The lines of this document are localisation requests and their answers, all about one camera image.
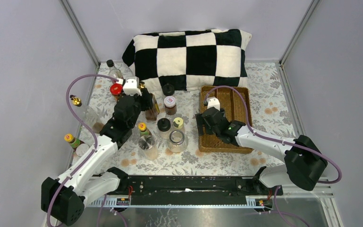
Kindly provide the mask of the yellow cap spice bottle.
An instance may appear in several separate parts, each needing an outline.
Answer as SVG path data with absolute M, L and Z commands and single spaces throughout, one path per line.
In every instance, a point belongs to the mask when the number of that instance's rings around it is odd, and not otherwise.
M 179 130 L 185 133 L 184 120 L 181 117 L 176 117 L 173 119 L 173 130 Z

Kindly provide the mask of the black cap shaker bottle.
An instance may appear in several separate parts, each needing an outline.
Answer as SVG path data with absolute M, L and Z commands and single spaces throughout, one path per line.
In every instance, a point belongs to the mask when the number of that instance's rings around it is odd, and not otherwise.
M 166 83 L 162 86 L 162 93 L 163 97 L 173 96 L 175 93 L 175 88 L 172 84 Z

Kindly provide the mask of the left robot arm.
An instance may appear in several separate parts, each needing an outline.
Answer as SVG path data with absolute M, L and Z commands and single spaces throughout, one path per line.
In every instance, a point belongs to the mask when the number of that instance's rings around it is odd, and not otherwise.
M 95 143 L 76 164 L 57 178 L 46 178 L 41 186 L 41 209 L 47 218 L 54 217 L 64 225 L 73 225 L 85 207 L 104 194 L 126 192 L 128 182 L 112 172 L 90 180 L 102 163 L 132 135 L 141 112 L 153 107 L 152 94 L 146 88 L 138 94 L 125 95 L 117 101 L 112 118 L 95 136 Z

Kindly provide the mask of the woven wicker tray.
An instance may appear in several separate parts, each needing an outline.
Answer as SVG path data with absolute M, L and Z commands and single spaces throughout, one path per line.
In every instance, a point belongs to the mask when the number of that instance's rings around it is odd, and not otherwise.
M 249 124 L 252 125 L 249 90 L 246 87 L 236 87 L 238 93 L 229 88 L 218 88 L 212 91 L 209 97 L 216 97 L 220 101 L 220 107 L 225 110 L 225 117 L 229 121 L 246 123 L 245 105 L 248 108 Z M 216 135 L 199 136 L 199 150 L 201 152 L 228 152 L 250 154 L 252 148 L 237 147 L 233 144 L 223 143 Z

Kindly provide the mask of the white lid brown sauce jar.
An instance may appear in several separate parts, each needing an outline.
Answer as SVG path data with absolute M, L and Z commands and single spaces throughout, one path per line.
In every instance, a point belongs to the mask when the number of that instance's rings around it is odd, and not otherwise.
M 164 98 L 165 112 L 167 115 L 174 115 L 177 112 L 176 98 L 174 96 L 166 96 Z

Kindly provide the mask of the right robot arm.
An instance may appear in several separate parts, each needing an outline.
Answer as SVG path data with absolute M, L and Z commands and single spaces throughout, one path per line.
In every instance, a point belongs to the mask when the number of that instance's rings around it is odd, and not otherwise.
M 262 151 L 283 162 L 256 173 L 257 179 L 252 182 L 256 194 L 263 195 L 270 188 L 287 183 L 312 191 L 328 165 L 307 136 L 282 138 L 258 131 L 243 122 L 227 120 L 222 111 L 214 107 L 196 114 L 196 120 L 200 136 L 214 134 L 225 144 Z

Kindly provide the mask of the black cap salt shaker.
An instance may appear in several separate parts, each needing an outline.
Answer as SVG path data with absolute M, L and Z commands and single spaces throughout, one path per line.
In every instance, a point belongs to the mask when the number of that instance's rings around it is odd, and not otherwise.
M 159 119 L 157 122 L 157 127 L 159 130 L 160 137 L 165 140 L 169 139 L 169 135 L 172 128 L 170 120 L 167 118 Z

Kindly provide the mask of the glass cruet gold spout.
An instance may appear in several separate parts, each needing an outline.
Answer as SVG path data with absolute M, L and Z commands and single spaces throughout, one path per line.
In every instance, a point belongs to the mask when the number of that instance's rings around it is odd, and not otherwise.
M 146 88 L 145 83 L 144 82 L 140 82 L 139 83 L 139 88 L 140 90 L 142 88 Z M 153 102 L 154 102 L 154 107 L 151 110 L 147 110 L 145 111 L 145 117 L 148 121 L 156 121 L 157 120 L 157 116 L 159 114 L 159 107 L 155 98 L 155 95 L 153 94 Z

